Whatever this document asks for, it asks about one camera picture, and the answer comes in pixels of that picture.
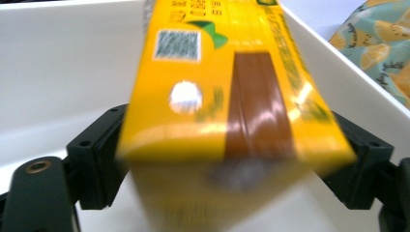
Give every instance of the qr code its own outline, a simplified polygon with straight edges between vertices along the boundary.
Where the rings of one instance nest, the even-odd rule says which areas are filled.
[[[199,61],[201,34],[192,31],[160,31],[154,57],[156,59]]]

